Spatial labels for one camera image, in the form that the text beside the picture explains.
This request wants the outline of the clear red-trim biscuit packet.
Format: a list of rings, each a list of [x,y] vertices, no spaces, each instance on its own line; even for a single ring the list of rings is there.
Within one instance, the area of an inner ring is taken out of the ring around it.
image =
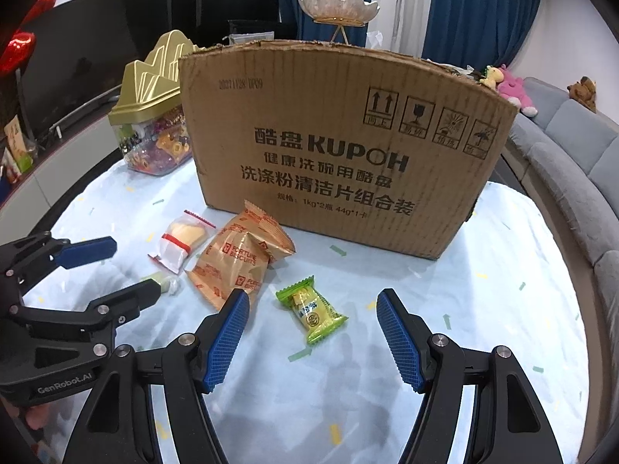
[[[175,275],[179,275],[191,254],[210,239],[216,226],[189,210],[174,219],[158,238],[148,257]]]

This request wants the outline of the orange fortune biscuit packet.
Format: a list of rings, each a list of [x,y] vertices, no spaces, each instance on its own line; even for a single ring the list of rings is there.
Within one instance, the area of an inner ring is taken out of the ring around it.
[[[198,257],[188,278],[215,309],[235,289],[255,300],[268,267],[295,254],[292,239],[280,224],[252,202],[233,217]]]

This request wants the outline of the white tv cabinet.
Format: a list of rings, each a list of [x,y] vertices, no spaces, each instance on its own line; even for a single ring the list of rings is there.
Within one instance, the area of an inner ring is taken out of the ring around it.
[[[51,229],[87,184],[121,159],[107,118],[120,90],[96,96],[51,130],[58,140],[1,205],[3,243]]]

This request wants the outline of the gold lid candy container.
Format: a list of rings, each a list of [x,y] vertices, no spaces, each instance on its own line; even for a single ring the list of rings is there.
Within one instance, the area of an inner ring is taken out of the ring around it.
[[[192,156],[178,62],[196,49],[181,31],[168,31],[144,60],[126,65],[108,121],[130,170],[167,175]]]

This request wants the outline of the red heart balloon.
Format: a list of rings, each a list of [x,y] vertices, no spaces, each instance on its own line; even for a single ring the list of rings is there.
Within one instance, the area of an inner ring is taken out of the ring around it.
[[[3,50],[0,58],[0,75],[6,77],[24,67],[36,47],[36,35],[28,31],[18,31]]]

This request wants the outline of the green wrapped candy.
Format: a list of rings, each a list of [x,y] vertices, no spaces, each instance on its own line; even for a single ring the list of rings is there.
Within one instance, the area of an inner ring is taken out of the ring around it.
[[[315,288],[312,275],[277,291],[276,297],[281,305],[297,316],[306,331],[306,343],[311,347],[348,320]]]

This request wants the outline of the black television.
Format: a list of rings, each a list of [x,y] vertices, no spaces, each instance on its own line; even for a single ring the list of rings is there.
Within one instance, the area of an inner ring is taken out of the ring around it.
[[[22,112],[34,136],[118,86],[166,32],[167,13],[162,0],[74,0],[28,24],[37,44],[22,74]]]

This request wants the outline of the black piano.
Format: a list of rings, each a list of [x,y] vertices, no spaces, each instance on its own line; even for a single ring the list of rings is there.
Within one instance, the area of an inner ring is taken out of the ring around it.
[[[104,0],[94,9],[84,64],[108,85],[118,84],[125,65],[145,59],[168,31],[181,31],[199,47],[228,45],[233,35],[254,32],[297,38],[297,26],[282,21],[278,0]]]

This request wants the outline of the grey sectional sofa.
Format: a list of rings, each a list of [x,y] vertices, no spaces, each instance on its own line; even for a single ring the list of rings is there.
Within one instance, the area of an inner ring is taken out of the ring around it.
[[[618,344],[618,127],[538,78],[538,112],[516,116],[503,156],[538,205],[568,266],[585,326]]]

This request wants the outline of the brown cardboard box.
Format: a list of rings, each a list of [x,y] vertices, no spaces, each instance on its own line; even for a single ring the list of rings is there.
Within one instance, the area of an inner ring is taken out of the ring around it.
[[[180,60],[209,207],[428,260],[473,212],[516,110],[427,61],[343,44],[259,41]]]

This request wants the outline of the pink plush toy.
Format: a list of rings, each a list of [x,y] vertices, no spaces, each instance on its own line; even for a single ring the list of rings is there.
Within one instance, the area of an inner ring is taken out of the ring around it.
[[[516,78],[505,64],[501,65],[499,70],[503,73],[504,79],[497,85],[497,92],[516,106],[524,116],[535,118],[538,110],[523,87],[523,79]]]

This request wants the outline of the brown plush toy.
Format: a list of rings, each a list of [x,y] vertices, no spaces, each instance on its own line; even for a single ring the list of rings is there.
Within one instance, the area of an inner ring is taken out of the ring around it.
[[[597,89],[596,83],[585,75],[576,83],[566,87],[571,99],[579,103],[580,105],[588,108],[593,113],[597,112],[596,97]]]

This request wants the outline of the yellow plush toy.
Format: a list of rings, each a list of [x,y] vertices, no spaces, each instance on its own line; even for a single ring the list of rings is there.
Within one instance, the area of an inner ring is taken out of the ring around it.
[[[479,79],[479,82],[490,88],[491,90],[496,90],[497,86],[504,81],[504,73],[501,68],[497,68],[494,66],[487,66],[485,68],[484,74]]]

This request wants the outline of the two-tier white snack stand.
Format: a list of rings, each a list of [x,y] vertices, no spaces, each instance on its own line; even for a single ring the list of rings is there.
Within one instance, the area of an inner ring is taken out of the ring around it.
[[[335,30],[330,43],[341,37],[345,45],[351,44],[346,30],[361,28],[377,17],[380,5],[377,1],[365,0],[298,0],[306,16],[317,24],[333,25]]]

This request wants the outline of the blue curtain right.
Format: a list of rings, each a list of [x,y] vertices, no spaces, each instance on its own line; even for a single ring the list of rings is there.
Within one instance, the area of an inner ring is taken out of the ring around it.
[[[540,0],[431,0],[422,57],[483,70],[510,64]]]

